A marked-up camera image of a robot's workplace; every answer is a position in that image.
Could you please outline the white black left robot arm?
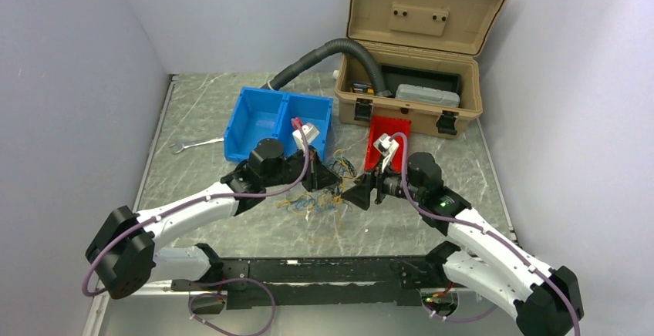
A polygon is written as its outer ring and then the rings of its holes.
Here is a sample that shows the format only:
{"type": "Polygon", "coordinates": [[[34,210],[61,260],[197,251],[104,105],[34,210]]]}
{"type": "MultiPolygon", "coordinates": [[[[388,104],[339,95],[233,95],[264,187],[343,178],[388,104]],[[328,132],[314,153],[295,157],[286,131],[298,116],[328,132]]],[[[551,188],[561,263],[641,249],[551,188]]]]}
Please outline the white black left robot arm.
{"type": "Polygon", "coordinates": [[[162,207],[113,210],[86,249],[86,259],[111,298],[130,296],[154,281],[187,280],[204,290],[224,279],[224,263],[208,244],[173,249],[173,240],[217,220],[236,217],[300,184],[329,189],[341,177],[309,146],[285,156],[276,139],[263,139],[229,174],[199,193],[162,207]]]}

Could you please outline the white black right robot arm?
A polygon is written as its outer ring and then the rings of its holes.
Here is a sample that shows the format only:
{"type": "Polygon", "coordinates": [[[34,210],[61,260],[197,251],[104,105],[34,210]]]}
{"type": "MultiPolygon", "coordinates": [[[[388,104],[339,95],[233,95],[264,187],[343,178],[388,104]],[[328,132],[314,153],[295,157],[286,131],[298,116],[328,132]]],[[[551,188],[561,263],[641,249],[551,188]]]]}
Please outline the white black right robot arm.
{"type": "Polygon", "coordinates": [[[417,152],[400,171],[381,164],[356,178],[343,198],[367,210],[387,196],[407,200],[423,221],[445,236],[425,256],[435,286],[461,284],[509,315],[524,335],[579,335],[584,311],[578,278],[521,249],[447,187],[434,157],[417,152]]]}

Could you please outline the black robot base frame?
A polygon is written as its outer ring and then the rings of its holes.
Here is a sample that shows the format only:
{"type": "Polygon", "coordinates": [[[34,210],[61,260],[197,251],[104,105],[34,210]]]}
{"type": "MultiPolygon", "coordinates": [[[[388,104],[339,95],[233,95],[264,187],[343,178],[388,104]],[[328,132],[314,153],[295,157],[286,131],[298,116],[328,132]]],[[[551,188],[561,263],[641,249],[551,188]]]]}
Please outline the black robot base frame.
{"type": "Polygon", "coordinates": [[[198,280],[178,274],[173,291],[224,296],[228,310],[276,306],[395,304],[449,297],[459,285],[422,255],[341,257],[218,257],[198,280]]]}

